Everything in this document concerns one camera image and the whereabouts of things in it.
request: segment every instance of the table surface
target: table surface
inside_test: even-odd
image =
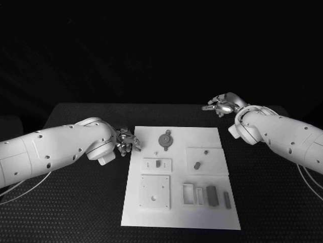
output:
[[[132,130],[135,126],[217,127],[241,231],[122,226],[132,155],[117,154],[106,166],[84,155],[71,166],[53,172],[31,193],[0,206],[0,242],[323,241],[323,202],[308,188],[296,164],[276,155],[264,143],[251,146],[233,138],[228,128],[236,114],[218,118],[201,107],[63,103],[45,128],[94,116]],[[267,107],[288,115],[280,106]],[[4,201],[21,195],[43,178],[28,180]]]

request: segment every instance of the black background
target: black background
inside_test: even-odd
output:
[[[25,133],[60,102],[207,104],[227,92],[323,129],[323,6],[0,1],[0,113]]]

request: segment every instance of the cable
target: cable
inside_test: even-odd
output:
[[[299,166],[299,165],[298,165],[298,168],[299,168],[299,171],[300,171],[300,174],[302,174],[302,178],[303,178],[303,180],[305,180],[305,182],[306,182],[306,184],[308,184],[308,186],[309,186],[309,189],[315,192],[315,194],[318,195],[318,197],[319,197],[319,198],[322,199],[322,201],[323,201],[323,198],[322,198],[321,195],[316,193],[316,191],[313,190],[311,184],[309,184],[308,181],[306,181],[306,178],[305,178],[305,175],[303,175],[303,173],[302,173],[302,169],[300,169],[300,166]]]
[[[25,181],[21,181],[8,191],[5,191],[0,196],[4,196],[8,192],[11,192]]]
[[[308,171],[308,168],[306,167],[303,167],[305,168],[305,170],[306,170],[306,172],[308,172],[308,174],[309,174],[309,177],[311,177],[311,179],[313,180],[313,182],[316,183],[316,185],[323,189],[323,186],[321,186],[321,184],[316,182],[316,180],[313,179],[313,177],[312,177],[312,175],[311,175],[311,173],[309,173],[309,171]]]
[[[9,201],[4,202],[0,205],[9,203],[11,201],[17,200],[18,198],[21,198],[28,192],[31,192],[37,187],[38,185],[45,181],[45,179],[48,178],[51,172],[47,174],[45,178],[43,179],[43,181],[37,184],[37,186],[32,187],[31,190],[28,190],[21,196],[15,197],[14,199],[11,199]]]

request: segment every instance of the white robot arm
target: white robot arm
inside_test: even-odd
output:
[[[266,142],[276,154],[323,174],[322,129],[247,104],[234,93],[215,97],[202,109],[215,110],[220,117],[236,112],[236,124],[228,129],[234,138],[241,137],[251,145]]]
[[[71,165],[84,153],[107,164],[116,145],[123,156],[132,147],[142,150],[129,130],[116,130],[99,117],[0,142],[0,188]]]

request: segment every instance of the textured black mat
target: textured black mat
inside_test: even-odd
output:
[[[282,107],[269,107],[288,115]],[[0,242],[323,241],[323,202],[296,164],[264,143],[251,146],[233,138],[234,114],[218,118],[200,105],[60,104],[45,128],[93,116],[117,127],[218,127],[243,230],[122,227],[130,154],[106,166],[84,155],[27,196],[0,206]],[[4,201],[43,178],[28,180]]]

